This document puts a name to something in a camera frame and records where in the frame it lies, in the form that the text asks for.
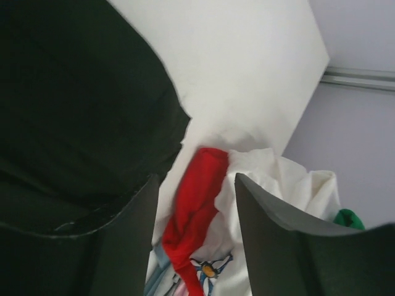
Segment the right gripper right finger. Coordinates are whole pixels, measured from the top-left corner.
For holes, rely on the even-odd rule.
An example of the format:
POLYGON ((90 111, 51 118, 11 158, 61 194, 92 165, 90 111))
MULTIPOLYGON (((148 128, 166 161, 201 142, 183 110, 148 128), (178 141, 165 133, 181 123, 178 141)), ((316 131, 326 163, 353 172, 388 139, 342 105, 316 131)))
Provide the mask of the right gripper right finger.
POLYGON ((360 231, 318 219, 241 173, 235 178, 254 295, 393 295, 394 225, 360 231))

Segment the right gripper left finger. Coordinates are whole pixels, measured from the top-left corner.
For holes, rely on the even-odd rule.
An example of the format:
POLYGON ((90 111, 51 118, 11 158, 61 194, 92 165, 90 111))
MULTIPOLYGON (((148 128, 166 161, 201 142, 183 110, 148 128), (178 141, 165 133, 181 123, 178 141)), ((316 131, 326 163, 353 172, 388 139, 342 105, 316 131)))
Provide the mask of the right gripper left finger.
POLYGON ((94 210, 1 183, 2 295, 142 295, 159 180, 94 210))

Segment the black printed t-shirt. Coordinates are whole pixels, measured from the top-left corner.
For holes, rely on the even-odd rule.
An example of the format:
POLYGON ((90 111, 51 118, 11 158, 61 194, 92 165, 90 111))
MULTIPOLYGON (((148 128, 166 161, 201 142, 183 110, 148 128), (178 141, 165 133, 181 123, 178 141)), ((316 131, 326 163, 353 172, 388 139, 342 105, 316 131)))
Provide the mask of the black printed t-shirt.
POLYGON ((1 2, 1 221, 41 231, 164 178, 189 116, 107 1, 1 2))

